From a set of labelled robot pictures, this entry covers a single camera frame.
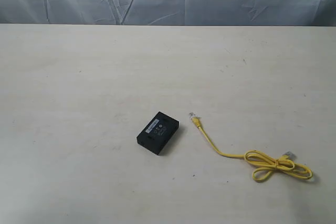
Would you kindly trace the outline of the black network switch box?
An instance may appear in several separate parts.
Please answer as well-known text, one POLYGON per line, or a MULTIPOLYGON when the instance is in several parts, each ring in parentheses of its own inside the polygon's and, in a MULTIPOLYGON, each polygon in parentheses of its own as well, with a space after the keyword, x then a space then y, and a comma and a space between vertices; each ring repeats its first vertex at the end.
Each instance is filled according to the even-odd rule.
POLYGON ((137 143, 148 151, 159 155, 179 128, 179 121, 158 112, 136 137, 137 143))

